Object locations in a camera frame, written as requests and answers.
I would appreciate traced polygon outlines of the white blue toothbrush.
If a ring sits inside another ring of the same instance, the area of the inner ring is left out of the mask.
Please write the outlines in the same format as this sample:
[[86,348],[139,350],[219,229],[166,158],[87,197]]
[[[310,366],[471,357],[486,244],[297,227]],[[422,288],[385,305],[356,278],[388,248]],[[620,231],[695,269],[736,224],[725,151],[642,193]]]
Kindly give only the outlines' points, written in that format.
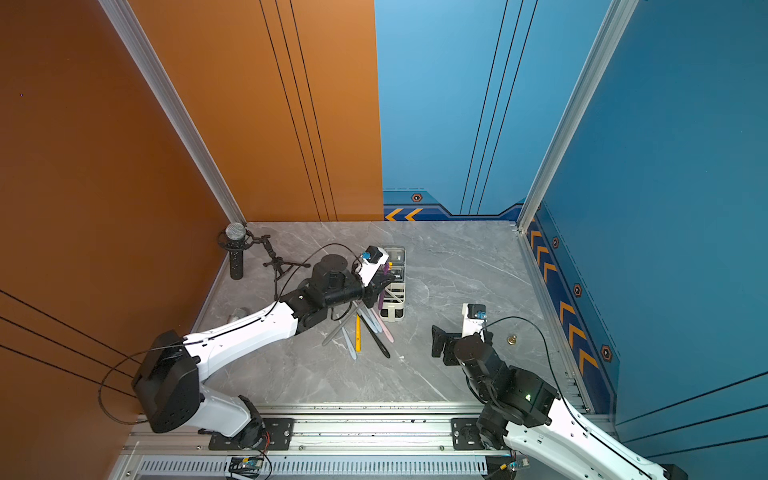
[[358,355],[357,355],[357,352],[356,352],[356,350],[355,350],[355,346],[354,346],[354,344],[353,344],[353,342],[352,342],[352,340],[351,340],[351,337],[350,337],[350,335],[348,334],[348,332],[347,332],[346,328],[345,328],[345,327],[343,327],[343,326],[342,326],[341,332],[342,332],[343,338],[344,338],[344,340],[345,340],[345,342],[346,342],[347,350],[348,350],[348,352],[349,352],[349,354],[350,354],[351,358],[352,358],[354,361],[356,361],[356,360],[357,360],[357,358],[358,358]]

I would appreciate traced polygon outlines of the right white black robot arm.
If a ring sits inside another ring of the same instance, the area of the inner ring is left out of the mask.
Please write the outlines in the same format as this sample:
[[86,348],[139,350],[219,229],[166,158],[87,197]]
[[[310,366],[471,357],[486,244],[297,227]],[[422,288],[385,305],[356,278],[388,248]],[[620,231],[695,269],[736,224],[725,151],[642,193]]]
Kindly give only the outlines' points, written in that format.
[[483,409],[454,440],[471,447],[529,455],[569,479],[686,479],[674,464],[634,453],[573,409],[539,375],[508,366],[480,333],[461,336],[431,328],[434,358],[462,368]]

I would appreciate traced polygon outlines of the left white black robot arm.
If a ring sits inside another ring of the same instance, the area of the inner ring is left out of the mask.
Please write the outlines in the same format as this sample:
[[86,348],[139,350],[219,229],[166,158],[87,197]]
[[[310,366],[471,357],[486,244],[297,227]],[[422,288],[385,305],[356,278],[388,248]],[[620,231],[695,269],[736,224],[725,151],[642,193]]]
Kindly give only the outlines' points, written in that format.
[[157,336],[132,381],[152,432],[195,427],[239,449],[261,447],[266,424],[255,405],[244,395],[207,387],[206,380],[241,357],[322,323],[337,306],[373,306],[394,280],[384,269],[388,260],[388,253],[377,246],[354,264],[328,254],[296,289],[254,314],[185,337],[175,331]]

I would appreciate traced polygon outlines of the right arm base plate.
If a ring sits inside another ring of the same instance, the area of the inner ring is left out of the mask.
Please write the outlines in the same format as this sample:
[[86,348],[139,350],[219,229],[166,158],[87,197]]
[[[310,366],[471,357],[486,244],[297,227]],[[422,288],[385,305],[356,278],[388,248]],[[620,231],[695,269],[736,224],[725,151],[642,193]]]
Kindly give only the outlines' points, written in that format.
[[456,451],[502,451],[481,436],[475,417],[454,417],[450,420],[451,439]]

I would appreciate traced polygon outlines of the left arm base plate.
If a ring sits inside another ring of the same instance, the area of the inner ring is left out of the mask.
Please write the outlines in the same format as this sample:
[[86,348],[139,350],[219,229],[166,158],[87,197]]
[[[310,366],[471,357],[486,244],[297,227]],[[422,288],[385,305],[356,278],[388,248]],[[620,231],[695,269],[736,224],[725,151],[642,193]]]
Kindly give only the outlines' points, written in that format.
[[251,422],[234,437],[212,433],[208,444],[211,451],[287,451],[293,438],[295,420],[289,417],[266,418]]

